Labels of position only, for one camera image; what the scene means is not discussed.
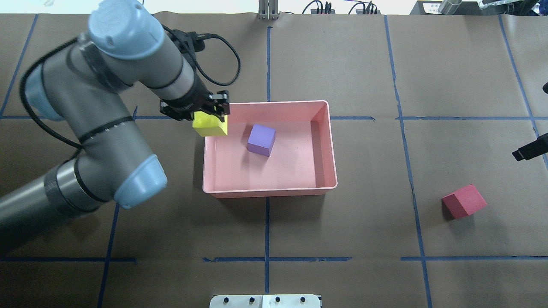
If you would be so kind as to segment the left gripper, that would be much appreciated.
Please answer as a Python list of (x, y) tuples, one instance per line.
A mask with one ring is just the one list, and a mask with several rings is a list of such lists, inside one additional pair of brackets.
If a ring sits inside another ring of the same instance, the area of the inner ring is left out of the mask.
[(225, 121), (230, 114), (229, 92), (221, 90), (212, 93), (209, 90), (204, 92), (193, 92), (184, 95), (176, 100), (161, 100), (159, 111), (165, 116), (174, 120), (194, 120), (194, 114), (202, 112)]

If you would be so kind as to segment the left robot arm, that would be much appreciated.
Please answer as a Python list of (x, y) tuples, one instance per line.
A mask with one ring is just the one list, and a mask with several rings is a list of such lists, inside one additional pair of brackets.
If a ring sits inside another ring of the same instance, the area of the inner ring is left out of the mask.
[(225, 121), (227, 91), (211, 93), (196, 53), (213, 33), (162, 25), (137, 0), (104, 0), (88, 30), (37, 60), (19, 94), (29, 117), (48, 134), (83, 151), (1, 198), (1, 254), (40, 233), (115, 201), (131, 209), (167, 186), (156, 154), (120, 93), (141, 83), (177, 121), (202, 111)]

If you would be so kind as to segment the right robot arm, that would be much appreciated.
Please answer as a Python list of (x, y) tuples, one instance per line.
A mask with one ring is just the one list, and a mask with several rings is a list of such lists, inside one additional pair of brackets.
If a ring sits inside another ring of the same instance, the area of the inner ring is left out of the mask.
[(512, 156), (516, 161), (519, 162), (521, 160), (531, 160), (533, 158), (547, 154), (548, 133), (539, 134), (538, 131), (536, 130), (536, 134), (538, 134), (536, 140), (512, 152)]

